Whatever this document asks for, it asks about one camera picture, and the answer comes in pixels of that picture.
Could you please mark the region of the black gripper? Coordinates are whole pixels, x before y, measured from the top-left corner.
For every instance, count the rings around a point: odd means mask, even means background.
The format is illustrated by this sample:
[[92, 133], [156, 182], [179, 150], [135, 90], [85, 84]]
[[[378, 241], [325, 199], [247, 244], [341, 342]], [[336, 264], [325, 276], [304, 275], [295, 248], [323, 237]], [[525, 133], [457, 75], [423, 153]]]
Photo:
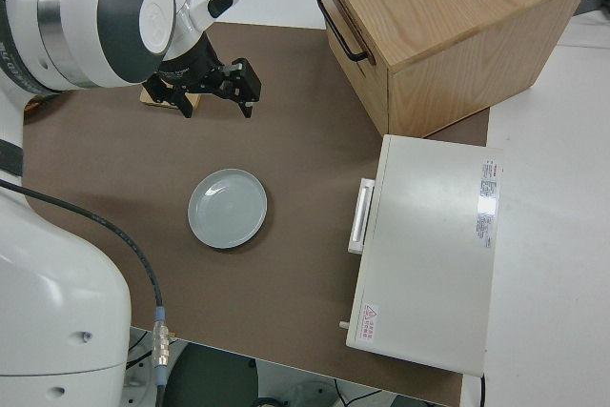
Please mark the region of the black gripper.
[[200, 94], [233, 100], [246, 118], [251, 118], [254, 102], [260, 97], [261, 82], [245, 58], [230, 65], [204, 65], [193, 77], [180, 71], [175, 78], [154, 74], [142, 88], [142, 102], [161, 107], [178, 107], [186, 118], [193, 116]]

